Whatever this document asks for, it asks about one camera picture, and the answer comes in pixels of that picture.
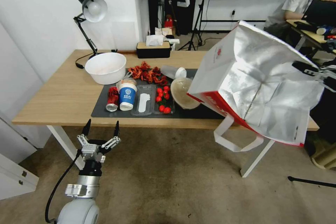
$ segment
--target plastic tray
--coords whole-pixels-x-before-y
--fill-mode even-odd
[[[164,86],[161,86],[161,85],[154,86],[155,87],[155,97],[158,95],[157,92],[156,92],[156,89],[157,88],[162,88],[163,89]],[[170,109],[171,109],[170,114],[173,114],[173,113],[175,113],[175,101],[174,101],[173,96],[172,96],[170,91],[169,91],[169,95],[170,95],[170,99],[168,101],[167,106],[170,107]],[[164,113],[159,111],[159,104],[157,102],[155,102],[155,104],[154,104],[154,114],[164,114]]]
[[[135,94],[134,106],[131,110],[132,116],[149,116],[154,111],[155,104],[155,93],[156,86],[155,85],[138,85],[138,91]],[[146,93],[150,95],[150,100],[146,102],[146,109],[144,112],[139,112],[139,102],[141,94]]]

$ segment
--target black box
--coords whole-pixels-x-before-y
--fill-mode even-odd
[[[136,46],[138,58],[169,58],[170,50],[168,41],[158,46],[146,46],[145,42],[139,42]]]

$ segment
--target black stand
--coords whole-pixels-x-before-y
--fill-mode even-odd
[[[316,184],[319,186],[327,186],[327,187],[334,187],[336,188],[336,184],[331,184],[331,183],[325,183],[325,182],[320,182],[320,181],[315,181],[315,180],[304,180],[301,178],[294,178],[292,176],[287,177],[289,181],[299,181],[303,183],[308,183],[308,184]]]
[[[190,41],[188,41],[184,46],[182,46],[179,50],[182,50],[184,49],[187,45],[188,46],[188,51],[191,51],[191,47],[193,47],[193,49],[196,51],[196,48],[194,46],[194,42],[193,42],[193,39],[194,39],[194,36],[195,36],[195,33],[198,35],[198,45],[202,45],[203,41],[202,41],[202,38],[201,38],[201,34],[200,34],[200,30],[201,28],[199,28],[199,30],[197,30],[197,24],[198,24],[198,20],[201,16],[201,14],[203,14],[203,7],[204,7],[204,1],[205,0],[202,0],[202,3],[199,6],[199,11],[198,11],[198,15],[197,15],[197,19],[196,19],[196,22],[195,22],[195,27],[194,27],[194,30],[192,31],[192,35],[191,35],[191,39]]]
[[[85,39],[86,39],[86,42],[89,44],[89,46],[91,47],[92,51],[93,51],[93,55],[90,57],[92,58],[93,56],[96,56],[98,55],[97,53],[97,47],[96,45],[93,43],[93,41],[88,38],[88,36],[86,35],[85,31],[83,30],[82,26],[81,26],[81,23],[84,22],[86,19],[85,18],[82,18],[81,16],[83,16],[83,13],[82,14],[79,14],[78,16],[74,17],[74,21],[76,22],[76,24],[78,25],[80,31],[83,33]]]

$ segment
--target paper bag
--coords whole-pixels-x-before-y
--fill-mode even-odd
[[[269,138],[291,145],[305,142],[309,110],[323,87],[292,66],[317,67],[294,48],[244,21],[204,56],[188,95],[223,115],[216,142],[247,151]],[[233,121],[255,131],[256,140],[239,148],[221,135]]]

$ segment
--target lamp arm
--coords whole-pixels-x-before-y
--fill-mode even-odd
[[[79,14],[78,16],[74,17],[74,21],[76,22],[76,24],[78,25],[80,31],[83,33],[85,39],[86,39],[86,42],[89,44],[89,46],[91,47],[92,51],[93,51],[93,54],[94,55],[98,55],[97,53],[97,49],[94,47],[94,43],[92,42],[91,39],[88,38],[88,36],[86,35],[85,31],[83,30],[82,26],[81,26],[81,23],[84,22],[86,19],[85,18],[82,18],[81,16],[83,15],[82,14]]]

